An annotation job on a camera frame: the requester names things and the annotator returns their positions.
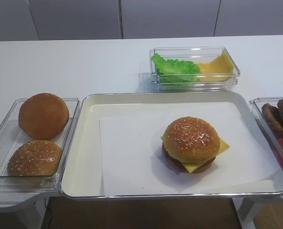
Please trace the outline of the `sesame bun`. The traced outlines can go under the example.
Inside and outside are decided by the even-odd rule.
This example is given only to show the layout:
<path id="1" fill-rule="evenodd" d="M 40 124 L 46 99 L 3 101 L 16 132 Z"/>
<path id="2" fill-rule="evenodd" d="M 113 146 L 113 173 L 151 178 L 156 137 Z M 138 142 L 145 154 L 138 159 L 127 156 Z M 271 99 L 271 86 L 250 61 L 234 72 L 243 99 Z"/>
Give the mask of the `sesame bun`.
<path id="1" fill-rule="evenodd" d="M 200 164 L 214 158 L 220 149 L 216 130 L 196 117 L 182 117 L 170 123 L 163 144 L 168 154 L 182 163 Z"/>
<path id="2" fill-rule="evenodd" d="M 48 140 L 32 140 L 19 147 L 7 165 L 9 176 L 51 176 L 56 173 L 62 149 Z"/>

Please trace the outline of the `plain brown bun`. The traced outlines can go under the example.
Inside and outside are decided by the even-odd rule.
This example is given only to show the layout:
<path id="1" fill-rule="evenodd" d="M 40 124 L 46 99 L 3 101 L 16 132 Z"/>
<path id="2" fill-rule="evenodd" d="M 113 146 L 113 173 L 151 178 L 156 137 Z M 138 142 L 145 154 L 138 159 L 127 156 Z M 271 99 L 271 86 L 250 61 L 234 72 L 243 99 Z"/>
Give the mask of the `plain brown bun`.
<path id="1" fill-rule="evenodd" d="M 19 126 L 30 137 L 52 140 L 69 121 L 65 102 L 50 93 L 40 93 L 27 99 L 19 110 Z"/>

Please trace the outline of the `silver metal tray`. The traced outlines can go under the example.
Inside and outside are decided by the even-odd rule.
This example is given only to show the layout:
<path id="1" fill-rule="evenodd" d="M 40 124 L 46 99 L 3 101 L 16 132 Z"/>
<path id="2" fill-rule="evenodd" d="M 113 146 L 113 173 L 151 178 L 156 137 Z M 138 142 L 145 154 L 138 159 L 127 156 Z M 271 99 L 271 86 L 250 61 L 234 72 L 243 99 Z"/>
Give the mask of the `silver metal tray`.
<path id="1" fill-rule="evenodd" d="M 82 103 L 80 117 L 74 133 L 69 157 L 63 174 L 61 188 L 71 198 L 154 198 L 195 196 L 269 195 L 267 193 L 211 193 L 211 194 L 160 194 L 123 195 L 108 197 L 104 192 L 101 153 L 100 119 L 125 113 L 124 106 L 142 104 L 230 102 L 236 105 L 248 128 L 257 122 L 245 99 L 234 92 L 189 92 L 146 94 L 93 94 Z"/>

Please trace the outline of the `clear plastic patty tomato container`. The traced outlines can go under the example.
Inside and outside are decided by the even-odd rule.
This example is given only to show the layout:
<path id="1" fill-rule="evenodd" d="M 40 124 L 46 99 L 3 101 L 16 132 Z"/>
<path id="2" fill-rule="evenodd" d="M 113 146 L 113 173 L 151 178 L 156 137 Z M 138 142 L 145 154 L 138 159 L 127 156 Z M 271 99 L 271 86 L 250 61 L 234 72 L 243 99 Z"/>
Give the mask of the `clear plastic patty tomato container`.
<path id="1" fill-rule="evenodd" d="M 277 160 L 279 166 L 281 167 L 283 174 L 283 149 L 279 144 L 278 138 L 274 135 L 270 127 L 268 126 L 266 120 L 262 115 L 262 106 L 266 103 L 269 103 L 272 106 L 277 106 L 279 100 L 283 99 L 282 97 L 263 97 L 257 98 L 249 101 L 251 105 L 251 112 L 254 116 L 263 136 L 268 142 L 270 149 L 273 153 L 273 156 Z"/>

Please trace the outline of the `sesame bun in container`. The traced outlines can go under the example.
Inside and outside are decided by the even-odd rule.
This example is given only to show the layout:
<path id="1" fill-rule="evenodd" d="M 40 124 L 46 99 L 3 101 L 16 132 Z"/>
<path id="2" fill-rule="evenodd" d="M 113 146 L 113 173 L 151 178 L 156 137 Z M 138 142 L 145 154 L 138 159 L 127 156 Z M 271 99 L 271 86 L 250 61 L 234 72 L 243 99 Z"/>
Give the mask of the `sesame bun in container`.
<path id="1" fill-rule="evenodd" d="M 19 147 L 7 165 L 9 176 L 51 176 L 56 173 L 62 149 L 48 140 L 32 140 Z"/>

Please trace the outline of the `sesame top bun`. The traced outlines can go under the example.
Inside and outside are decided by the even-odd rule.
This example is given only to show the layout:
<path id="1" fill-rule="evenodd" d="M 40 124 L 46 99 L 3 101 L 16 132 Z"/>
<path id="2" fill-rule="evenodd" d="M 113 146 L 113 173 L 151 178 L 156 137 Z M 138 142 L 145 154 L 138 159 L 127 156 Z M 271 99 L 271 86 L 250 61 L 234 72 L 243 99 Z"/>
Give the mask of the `sesame top bun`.
<path id="1" fill-rule="evenodd" d="M 196 117 L 182 117 L 170 123 L 163 144 L 168 154 L 182 163 L 200 164 L 214 158 L 220 149 L 216 130 Z"/>

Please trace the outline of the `yellow cheese slice on burger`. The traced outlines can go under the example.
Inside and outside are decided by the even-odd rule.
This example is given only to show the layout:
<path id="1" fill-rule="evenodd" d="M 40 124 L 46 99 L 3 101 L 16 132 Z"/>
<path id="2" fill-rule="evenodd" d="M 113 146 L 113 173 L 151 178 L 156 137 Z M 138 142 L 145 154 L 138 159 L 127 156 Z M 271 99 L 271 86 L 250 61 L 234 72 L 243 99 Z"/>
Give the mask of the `yellow cheese slice on burger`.
<path id="1" fill-rule="evenodd" d="M 230 146 L 229 146 L 226 142 L 224 142 L 222 139 L 220 139 L 220 149 L 219 149 L 219 151 L 217 152 L 216 155 L 219 155 L 219 154 L 223 153 L 224 151 L 226 151 L 226 150 L 229 149 L 229 148 L 230 148 Z M 165 155 L 165 157 L 166 157 L 166 160 L 179 161 L 179 160 L 177 160 L 177 159 L 174 159 L 173 157 L 171 157 L 171 156 L 168 154 L 167 150 L 166 150 L 165 147 L 164 147 L 164 144 L 162 144 L 162 152 L 164 153 L 164 155 Z"/>

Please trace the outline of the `green lettuce leaf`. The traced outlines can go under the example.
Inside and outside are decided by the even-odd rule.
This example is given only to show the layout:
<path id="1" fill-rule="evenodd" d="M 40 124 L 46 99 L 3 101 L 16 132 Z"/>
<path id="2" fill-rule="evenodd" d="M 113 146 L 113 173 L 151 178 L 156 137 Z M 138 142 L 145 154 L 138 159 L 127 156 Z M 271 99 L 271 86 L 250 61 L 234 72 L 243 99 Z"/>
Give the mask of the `green lettuce leaf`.
<path id="1" fill-rule="evenodd" d="M 158 53 L 152 56 L 160 83 L 195 83 L 201 70 L 192 61 L 164 59 Z"/>

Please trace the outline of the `bottom burger bun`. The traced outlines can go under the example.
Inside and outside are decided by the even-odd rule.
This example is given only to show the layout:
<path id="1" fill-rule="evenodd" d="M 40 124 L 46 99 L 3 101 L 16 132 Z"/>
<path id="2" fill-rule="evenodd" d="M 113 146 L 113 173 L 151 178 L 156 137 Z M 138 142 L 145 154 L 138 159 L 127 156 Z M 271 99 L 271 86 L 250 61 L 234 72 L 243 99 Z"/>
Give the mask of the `bottom burger bun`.
<path id="1" fill-rule="evenodd" d="M 179 161 L 167 160 L 175 169 L 183 173 L 201 173 L 207 170 L 213 163 L 213 160 L 209 160 L 204 164 L 192 164 L 192 163 L 180 163 Z"/>

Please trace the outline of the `brown patty left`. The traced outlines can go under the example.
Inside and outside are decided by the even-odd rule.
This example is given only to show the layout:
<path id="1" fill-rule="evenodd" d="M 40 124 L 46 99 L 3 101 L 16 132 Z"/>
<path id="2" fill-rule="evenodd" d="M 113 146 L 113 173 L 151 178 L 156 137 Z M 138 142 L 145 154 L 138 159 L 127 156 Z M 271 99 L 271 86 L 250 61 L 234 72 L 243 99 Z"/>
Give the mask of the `brown patty left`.
<path id="1" fill-rule="evenodd" d="M 262 106 L 262 115 L 277 138 L 283 138 L 283 121 L 277 107 L 266 103 Z"/>

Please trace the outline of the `white parchment paper sheet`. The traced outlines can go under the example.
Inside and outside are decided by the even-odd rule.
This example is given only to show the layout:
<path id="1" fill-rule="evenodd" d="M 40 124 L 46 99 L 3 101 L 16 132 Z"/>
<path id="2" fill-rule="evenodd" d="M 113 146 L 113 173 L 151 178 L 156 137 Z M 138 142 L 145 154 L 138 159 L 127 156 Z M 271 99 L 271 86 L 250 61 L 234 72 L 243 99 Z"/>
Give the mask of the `white parchment paper sheet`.
<path id="1" fill-rule="evenodd" d="M 283 191 L 283 171 L 261 131 L 248 128 L 233 103 L 126 105 L 124 111 L 100 119 L 106 196 Z M 209 122 L 229 145 L 199 174 L 175 171 L 162 154 L 166 127 L 184 116 Z"/>

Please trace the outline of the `clear plastic bun container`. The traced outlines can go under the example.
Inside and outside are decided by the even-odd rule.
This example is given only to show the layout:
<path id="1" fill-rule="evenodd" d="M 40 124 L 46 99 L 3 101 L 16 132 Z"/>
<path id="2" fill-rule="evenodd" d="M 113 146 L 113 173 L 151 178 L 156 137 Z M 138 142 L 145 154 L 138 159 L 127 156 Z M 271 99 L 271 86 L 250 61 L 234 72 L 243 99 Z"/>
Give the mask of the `clear plastic bun container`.
<path id="1" fill-rule="evenodd" d="M 11 177 L 8 163 L 15 151 L 32 140 L 19 127 L 19 110 L 25 99 L 17 99 L 0 124 L 0 194 L 57 191 L 63 174 L 72 137 L 79 119 L 80 102 L 77 98 L 64 98 L 69 109 L 69 121 L 64 130 L 52 142 L 57 144 L 62 155 L 55 174 L 51 176 Z"/>

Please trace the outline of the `clear plastic lettuce cheese container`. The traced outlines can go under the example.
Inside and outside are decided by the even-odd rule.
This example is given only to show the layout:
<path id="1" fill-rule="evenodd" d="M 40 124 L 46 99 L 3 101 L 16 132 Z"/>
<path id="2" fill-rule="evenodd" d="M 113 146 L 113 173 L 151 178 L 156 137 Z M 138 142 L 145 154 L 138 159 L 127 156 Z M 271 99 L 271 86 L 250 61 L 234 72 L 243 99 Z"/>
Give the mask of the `clear plastic lettuce cheese container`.
<path id="1" fill-rule="evenodd" d="M 218 75 L 230 77 L 229 80 L 223 82 L 203 83 L 199 81 L 199 78 L 204 77 L 205 74 L 199 74 L 197 76 L 197 82 L 195 83 L 160 83 L 158 70 L 156 70 L 155 64 L 152 61 L 152 56 L 158 53 L 164 59 L 192 61 L 195 64 L 198 62 L 211 62 L 221 55 L 224 50 L 234 64 L 234 70 L 233 73 L 229 75 Z M 238 83 L 238 78 L 241 75 L 236 63 L 223 46 L 154 48 L 150 50 L 150 68 L 152 85 L 154 89 L 159 92 L 231 91 Z"/>

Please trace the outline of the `yellow cheese slice in container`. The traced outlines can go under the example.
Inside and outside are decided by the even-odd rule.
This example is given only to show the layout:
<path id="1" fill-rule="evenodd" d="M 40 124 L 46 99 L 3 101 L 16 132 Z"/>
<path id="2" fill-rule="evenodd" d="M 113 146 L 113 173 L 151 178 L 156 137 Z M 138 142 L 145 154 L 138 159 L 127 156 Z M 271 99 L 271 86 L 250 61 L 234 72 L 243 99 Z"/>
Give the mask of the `yellow cheese slice in container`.
<path id="1" fill-rule="evenodd" d="M 203 83 L 227 81 L 230 79 L 229 76 L 218 75 L 229 75 L 234 70 L 234 64 L 225 50 L 213 61 L 198 62 L 197 65 L 200 68 L 201 74 L 205 74 L 204 77 L 199 78 L 199 81 Z"/>

